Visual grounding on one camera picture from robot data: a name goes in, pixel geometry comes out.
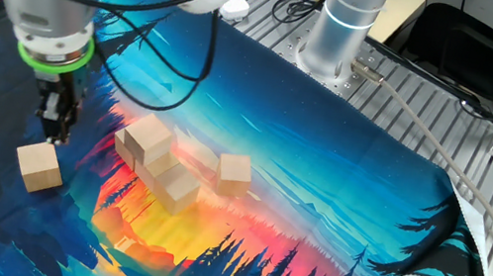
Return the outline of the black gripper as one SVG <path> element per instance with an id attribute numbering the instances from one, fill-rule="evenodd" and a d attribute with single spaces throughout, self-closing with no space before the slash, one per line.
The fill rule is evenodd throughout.
<path id="1" fill-rule="evenodd" d="M 40 94 L 46 96 L 37 111 L 45 139 L 48 143 L 68 141 L 70 128 L 75 125 L 81 100 L 86 96 L 88 71 L 83 65 L 62 74 L 35 70 L 36 84 Z M 66 96 L 65 105 L 60 95 Z"/>

